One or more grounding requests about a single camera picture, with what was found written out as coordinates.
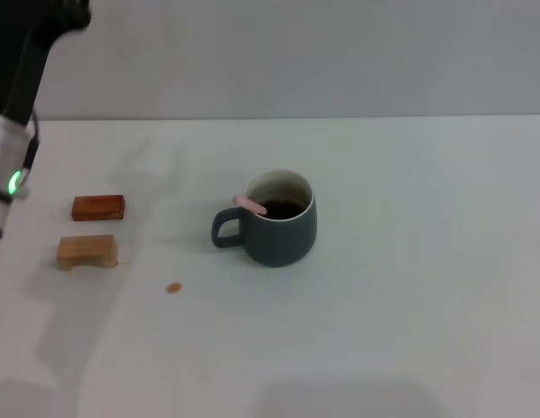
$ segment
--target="mug handle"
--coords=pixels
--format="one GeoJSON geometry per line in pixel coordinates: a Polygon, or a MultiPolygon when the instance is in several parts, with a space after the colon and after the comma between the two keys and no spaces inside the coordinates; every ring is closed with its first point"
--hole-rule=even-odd
{"type": "Polygon", "coordinates": [[[219,229],[228,220],[239,219],[243,209],[232,207],[218,213],[212,223],[212,243],[218,248],[229,248],[230,246],[240,246],[243,244],[243,237],[240,233],[231,237],[219,237],[219,229]]]}

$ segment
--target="wooden block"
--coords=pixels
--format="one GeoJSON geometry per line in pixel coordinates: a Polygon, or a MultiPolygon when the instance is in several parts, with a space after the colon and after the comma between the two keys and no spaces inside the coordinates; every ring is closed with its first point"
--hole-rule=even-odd
{"type": "Polygon", "coordinates": [[[125,214],[123,195],[77,196],[72,204],[72,218],[83,220],[122,219],[125,214]]]}
{"type": "Polygon", "coordinates": [[[117,265],[117,256],[113,235],[64,237],[57,248],[57,263],[61,270],[72,270],[74,266],[113,268],[117,265]]]}

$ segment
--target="light wooden block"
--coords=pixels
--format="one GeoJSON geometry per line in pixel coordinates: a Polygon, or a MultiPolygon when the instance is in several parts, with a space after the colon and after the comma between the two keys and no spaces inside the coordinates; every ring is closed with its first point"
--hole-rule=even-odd
{"type": "Polygon", "coordinates": [[[113,235],[63,237],[57,248],[57,263],[61,270],[74,266],[100,266],[113,268],[117,265],[118,247],[113,235]]]}
{"type": "Polygon", "coordinates": [[[125,198],[120,194],[77,196],[71,216],[76,221],[122,219],[125,216],[125,198]]]}

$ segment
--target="coffee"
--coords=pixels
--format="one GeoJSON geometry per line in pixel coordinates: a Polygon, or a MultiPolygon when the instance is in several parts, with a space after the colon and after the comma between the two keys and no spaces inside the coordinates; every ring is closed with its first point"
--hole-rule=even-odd
{"type": "Polygon", "coordinates": [[[291,219],[305,210],[303,206],[289,200],[272,199],[261,205],[267,209],[268,213],[264,217],[268,219],[291,219]]]}

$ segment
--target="white wall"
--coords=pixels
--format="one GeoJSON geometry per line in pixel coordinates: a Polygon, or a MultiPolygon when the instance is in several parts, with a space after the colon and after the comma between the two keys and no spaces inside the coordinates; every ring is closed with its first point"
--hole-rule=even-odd
{"type": "Polygon", "coordinates": [[[540,0],[92,0],[47,118],[540,113],[540,0]]]}

